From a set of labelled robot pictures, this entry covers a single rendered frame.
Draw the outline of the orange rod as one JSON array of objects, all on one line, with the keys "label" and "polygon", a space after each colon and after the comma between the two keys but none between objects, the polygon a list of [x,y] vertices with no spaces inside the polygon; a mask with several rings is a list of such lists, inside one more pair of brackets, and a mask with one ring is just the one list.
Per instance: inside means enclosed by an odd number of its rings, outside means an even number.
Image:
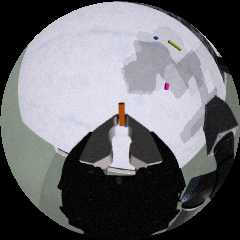
[{"label": "orange rod", "polygon": [[125,102],[118,103],[119,126],[125,126]]}]

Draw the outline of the small magenta rod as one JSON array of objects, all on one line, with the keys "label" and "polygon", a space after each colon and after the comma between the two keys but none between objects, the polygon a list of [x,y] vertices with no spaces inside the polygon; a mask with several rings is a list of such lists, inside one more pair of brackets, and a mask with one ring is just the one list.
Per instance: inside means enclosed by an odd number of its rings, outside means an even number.
[{"label": "small magenta rod", "polygon": [[169,84],[165,83],[164,89],[168,90],[169,89]]}]

